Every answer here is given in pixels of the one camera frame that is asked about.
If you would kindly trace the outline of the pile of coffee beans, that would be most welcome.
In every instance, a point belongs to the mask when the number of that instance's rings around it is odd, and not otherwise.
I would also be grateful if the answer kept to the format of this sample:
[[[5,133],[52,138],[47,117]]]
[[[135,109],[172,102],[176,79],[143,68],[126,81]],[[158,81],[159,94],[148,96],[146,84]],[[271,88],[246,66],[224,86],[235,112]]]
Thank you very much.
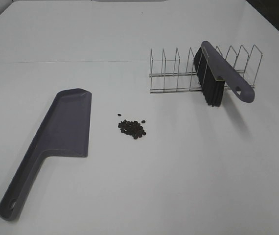
[[[133,139],[137,140],[138,138],[142,138],[146,135],[146,131],[143,127],[143,124],[145,123],[145,120],[138,122],[137,120],[128,121],[125,119],[121,121],[117,127],[121,133],[131,136]]]

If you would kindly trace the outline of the purple plastic dustpan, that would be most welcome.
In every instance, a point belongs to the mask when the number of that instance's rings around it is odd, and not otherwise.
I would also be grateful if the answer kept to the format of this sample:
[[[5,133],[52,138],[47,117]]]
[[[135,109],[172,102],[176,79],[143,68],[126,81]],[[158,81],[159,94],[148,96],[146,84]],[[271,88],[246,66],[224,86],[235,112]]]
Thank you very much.
[[[48,157],[88,155],[92,93],[76,88],[57,93],[0,201],[0,218],[16,220]]]

